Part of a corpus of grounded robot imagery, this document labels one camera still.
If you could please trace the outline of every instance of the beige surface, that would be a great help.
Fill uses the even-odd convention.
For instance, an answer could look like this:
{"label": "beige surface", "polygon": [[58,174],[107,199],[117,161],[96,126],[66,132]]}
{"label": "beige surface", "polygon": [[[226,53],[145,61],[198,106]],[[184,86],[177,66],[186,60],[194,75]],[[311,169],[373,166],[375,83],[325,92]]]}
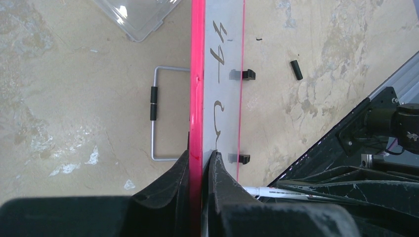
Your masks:
{"label": "beige surface", "polygon": [[[411,1],[343,2],[247,1],[241,183],[269,183],[418,51]],[[0,34],[0,203],[133,194],[172,166],[149,157],[149,88],[157,65],[189,67],[190,1],[142,43],[81,0],[2,0]],[[178,155],[188,75],[161,78],[157,150]]]}

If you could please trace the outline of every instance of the clear plastic lid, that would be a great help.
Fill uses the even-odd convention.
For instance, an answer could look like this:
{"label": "clear plastic lid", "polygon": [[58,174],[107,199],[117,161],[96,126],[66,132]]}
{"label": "clear plastic lid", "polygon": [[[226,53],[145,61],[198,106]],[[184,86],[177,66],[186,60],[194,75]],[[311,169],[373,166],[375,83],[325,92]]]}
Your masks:
{"label": "clear plastic lid", "polygon": [[94,0],[134,41],[143,41],[181,0]]}

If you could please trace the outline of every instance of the black foam grip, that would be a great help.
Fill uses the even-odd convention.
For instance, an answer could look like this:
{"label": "black foam grip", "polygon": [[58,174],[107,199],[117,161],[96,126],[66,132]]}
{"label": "black foam grip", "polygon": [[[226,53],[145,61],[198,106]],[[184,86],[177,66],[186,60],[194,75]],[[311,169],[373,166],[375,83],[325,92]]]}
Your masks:
{"label": "black foam grip", "polygon": [[150,102],[157,104],[157,86],[152,86],[151,87],[151,98],[150,98]]}
{"label": "black foam grip", "polygon": [[298,65],[297,60],[292,61],[291,66],[293,67],[293,70],[294,70],[295,76],[297,77],[297,80],[301,80],[302,79],[302,74],[301,74],[300,66]]}
{"label": "black foam grip", "polygon": [[150,105],[150,120],[151,121],[157,120],[157,104]]}

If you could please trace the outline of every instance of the pink edge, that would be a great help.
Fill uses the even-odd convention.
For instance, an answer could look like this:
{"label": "pink edge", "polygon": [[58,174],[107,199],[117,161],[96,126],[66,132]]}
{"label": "pink edge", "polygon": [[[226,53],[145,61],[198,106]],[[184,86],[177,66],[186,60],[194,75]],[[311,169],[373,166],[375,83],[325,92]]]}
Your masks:
{"label": "pink edge", "polygon": [[192,0],[189,197],[191,236],[201,235],[205,0]]}
{"label": "pink edge", "polygon": [[[245,11],[246,11],[246,0],[243,0],[243,31],[242,31],[242,70],[245,58]],[[240,134],[242,129],[242,89],[243,89],[243,74],[240,78],[240,105],[239,105],[239,147],[237,149],[237,176],[236,180],[239,182],[239,154],[240,154]]]}

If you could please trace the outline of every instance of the plastic container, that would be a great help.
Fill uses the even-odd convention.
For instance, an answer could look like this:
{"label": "plastic container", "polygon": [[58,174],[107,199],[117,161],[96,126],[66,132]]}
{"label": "plastic container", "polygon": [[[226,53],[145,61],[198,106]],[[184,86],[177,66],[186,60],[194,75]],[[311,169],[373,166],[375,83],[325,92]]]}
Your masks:
{"label": "plastic container", "polygon": [[163,24],[181,0],[94,0],[133,41],[143,41]]}

